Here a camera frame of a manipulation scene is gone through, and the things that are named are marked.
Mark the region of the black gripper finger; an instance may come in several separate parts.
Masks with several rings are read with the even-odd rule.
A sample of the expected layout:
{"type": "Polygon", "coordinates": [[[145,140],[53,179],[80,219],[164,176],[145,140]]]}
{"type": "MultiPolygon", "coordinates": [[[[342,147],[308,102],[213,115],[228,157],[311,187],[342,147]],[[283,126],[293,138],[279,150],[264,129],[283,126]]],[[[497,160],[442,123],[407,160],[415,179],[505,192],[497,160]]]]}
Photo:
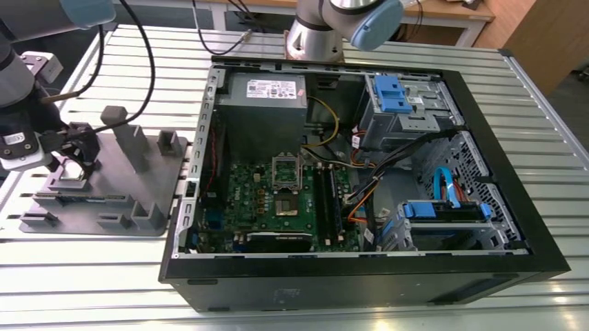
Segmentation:
{"type": "Polygon", "coordinates": [[[96,169],[96,157],[100,151],[98,139],[92,127],[70,127],[68,142],[73,148],[69,158],[81,167],[81,178],[88,179],[96,169]]]}
{"type": "Polygon", "coordinates": [[[50,152],[50,159],[49,164],[45,166],[49,172],[56,172],[58,168],[61,167],[62,161],[64,161],[64,155],[61,151],[50,152]]]}

